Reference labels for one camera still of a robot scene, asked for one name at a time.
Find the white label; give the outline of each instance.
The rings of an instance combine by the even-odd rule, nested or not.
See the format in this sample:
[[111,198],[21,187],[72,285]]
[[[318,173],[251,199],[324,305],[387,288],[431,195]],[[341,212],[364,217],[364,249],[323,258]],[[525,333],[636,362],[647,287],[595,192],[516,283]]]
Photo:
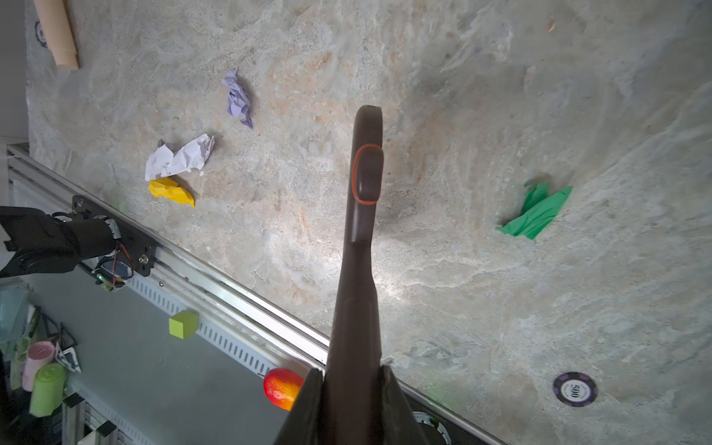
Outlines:
[[561,394],[571,402],[583,402],[591,395],[591,387],[581,380],[569,380],[561,385]]

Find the beige paper roll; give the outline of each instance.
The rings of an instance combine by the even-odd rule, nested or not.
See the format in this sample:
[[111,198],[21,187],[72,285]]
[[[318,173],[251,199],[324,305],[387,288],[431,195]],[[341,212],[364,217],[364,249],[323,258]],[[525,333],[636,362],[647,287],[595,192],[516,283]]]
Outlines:
[[52,51],[57,66],[72,71],[78,70],[77,48],[74,46],[67,12],[64,10],[64,1],[35,0],[35,9],[47,39],[47,47]]

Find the light green cylinder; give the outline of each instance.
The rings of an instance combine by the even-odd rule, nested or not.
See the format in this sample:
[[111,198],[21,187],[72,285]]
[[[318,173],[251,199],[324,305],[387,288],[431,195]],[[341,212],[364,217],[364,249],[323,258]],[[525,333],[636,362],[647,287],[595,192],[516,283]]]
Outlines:
[[35,417],[52,415],[62,404],[67,370],[59,363],[44,365],[35,375],[35,384],[30,399],[30,414]]

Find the brown tool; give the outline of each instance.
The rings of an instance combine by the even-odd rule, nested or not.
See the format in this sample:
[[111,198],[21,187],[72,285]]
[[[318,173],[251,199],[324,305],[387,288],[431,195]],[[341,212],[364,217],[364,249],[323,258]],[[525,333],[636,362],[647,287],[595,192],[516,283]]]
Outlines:
[[381,366],[371,240],[381,194],[381,109],[356,113],[341,276],[326,373],[311,370],[275,445],[419,445],[426,440],[398,381]]

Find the white paper scrap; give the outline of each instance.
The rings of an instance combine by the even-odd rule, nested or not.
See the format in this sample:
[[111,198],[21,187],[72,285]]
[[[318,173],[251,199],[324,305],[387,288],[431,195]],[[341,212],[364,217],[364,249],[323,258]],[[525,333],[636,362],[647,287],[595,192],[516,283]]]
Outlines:
[[173,146],[161,145],[146,161],[145,179],[150,181],[190,172],[192,169],[200,170],[208,160],[214,144],[214,137],[203,134],[188,142],[175,155]]

